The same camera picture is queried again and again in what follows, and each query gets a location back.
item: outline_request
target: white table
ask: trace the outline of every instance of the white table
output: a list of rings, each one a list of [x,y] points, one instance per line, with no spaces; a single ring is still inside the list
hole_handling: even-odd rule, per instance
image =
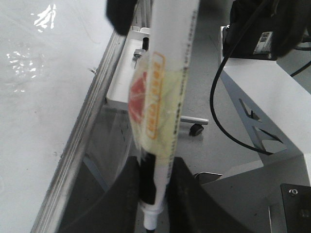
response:
[[[103,0],[0,2],[0,232],[38,217],[112,35]]]

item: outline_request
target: marker pen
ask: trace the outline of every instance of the marker pen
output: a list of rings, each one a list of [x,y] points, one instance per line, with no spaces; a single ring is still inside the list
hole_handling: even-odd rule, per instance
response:
[[[148,61],[142,57],[141,78],[130,91],[130,119],[141,149],[140,206],[148,232],[156,229],[171,177],[198,7],[199,0],[154,0]],[[139,71],[146,64],[145,72]],[[142,102],[136,97],[143,92]],[[143,107],[135,112],[139,104]]]

